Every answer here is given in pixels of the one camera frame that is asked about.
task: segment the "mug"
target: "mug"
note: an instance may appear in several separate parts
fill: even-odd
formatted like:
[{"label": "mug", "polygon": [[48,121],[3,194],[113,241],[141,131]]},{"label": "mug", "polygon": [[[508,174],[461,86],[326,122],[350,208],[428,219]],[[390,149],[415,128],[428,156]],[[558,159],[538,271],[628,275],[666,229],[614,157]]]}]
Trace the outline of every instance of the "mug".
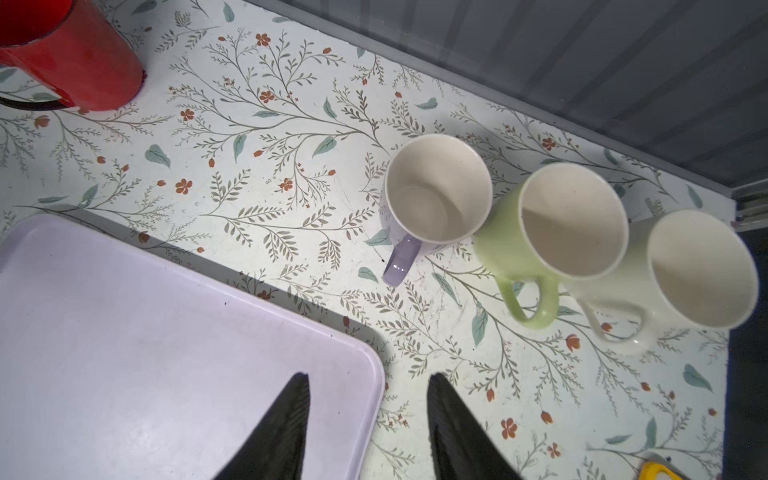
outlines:
[{"label": "mug", "polygon": [[[726,224],[697,210],[632,223],[627,255],[610,275],[566,285],[598,338],[617,353],[652,348],[665,329],[732,329],[757,303],[757,269]],[[628,339],[609,341],[596,309],[641,319]]]},{"label": "mug", "polygon": [[[475,253],[496,277],[520,324],[543,329],[554,322],[565,280],[610,273],[627,250],[627,214],[603,177],[574,164],[550,164],[506,194],[475,234]],[[520,307],[516,281],[535,281],[539,302],[531,318]]]},{"label": "mug", "polygon": [[442,134],[403,145],[384,176],[379,216],[395,245],[383,279],[398,286],[418,255],[471,236],[493,203],[491,175],[472,147]]},{"label": "mug", "polygon": [[131,101],[144,76],[136,54],[91,0],[1,0],[0,64],[19,67],[61,97],[0,98],[20,110],[114,110]]}]

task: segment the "table surface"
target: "table surface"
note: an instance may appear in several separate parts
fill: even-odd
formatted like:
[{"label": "table surface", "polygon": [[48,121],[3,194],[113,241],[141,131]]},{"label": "table surface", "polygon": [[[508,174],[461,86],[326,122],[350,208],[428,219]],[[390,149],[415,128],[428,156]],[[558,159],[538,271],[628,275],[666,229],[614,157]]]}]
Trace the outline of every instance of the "table surface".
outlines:
[{"label": "table surface", "polygon": [[[526,330],[469,241],[389,288],[378,205],[394,151],[435,132],[482,154],[496,196],[568,161],[608,179],[630,221],[681,208],[730,221],[731,200],[244,2],[102,3],[146,84],[119,111],[0,109],[2,236],[59,212],[371,344],[387,392],[362,478],[433,477],[434,372],[525,478],[629,479],[652,454],[719,475],[727,335],[670,330],[618,356],[566,293],[552,327]],[[13,68],[0,92],[50,95]],[[521,304],[537,295],[526,284]]]}]

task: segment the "red container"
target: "red container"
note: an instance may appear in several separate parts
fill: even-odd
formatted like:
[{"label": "red container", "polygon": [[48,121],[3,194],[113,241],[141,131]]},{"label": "red container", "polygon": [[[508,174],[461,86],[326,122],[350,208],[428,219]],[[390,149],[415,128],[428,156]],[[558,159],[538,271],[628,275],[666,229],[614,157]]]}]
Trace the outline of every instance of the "red container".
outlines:
[{"label": "red container", "polygon": [[0,0],[0,64],[18,67],[60,101],[0,98],[22,110],[114,110],[141,87],[136,54],[91,0]]}]

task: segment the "lavender mug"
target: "lavender mug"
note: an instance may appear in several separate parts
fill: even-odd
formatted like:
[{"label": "lavender mug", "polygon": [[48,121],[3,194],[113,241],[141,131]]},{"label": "lavender mug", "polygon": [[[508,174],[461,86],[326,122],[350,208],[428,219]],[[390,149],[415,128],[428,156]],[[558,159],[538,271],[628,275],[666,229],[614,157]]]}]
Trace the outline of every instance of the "lavender mug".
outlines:
[{"label": "lavender mug", "polygon": [[419,255],[470,237],[491,211],[493,184],[480,155],[458,138],[422,135],[389,163],[382,189],[382,228],[395,246],[383,279],[406,278]]}]

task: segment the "green mug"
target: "green mug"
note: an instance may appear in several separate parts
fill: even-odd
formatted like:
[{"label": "green mug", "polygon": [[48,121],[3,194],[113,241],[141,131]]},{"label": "green mug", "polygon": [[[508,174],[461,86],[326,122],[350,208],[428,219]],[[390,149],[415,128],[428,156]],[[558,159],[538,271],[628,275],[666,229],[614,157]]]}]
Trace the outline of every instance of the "green mug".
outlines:
[{"label": "green mug", "polygon": [[[475,234],[475,253],[512,316],[543,329],[557,317],[560,283],[608,275],[628,239],[627,213],[611,185],[592,170],[560,163],[535,171],[494,205]],[[517,281],[538,284],[530,318],[515,295]]]}]

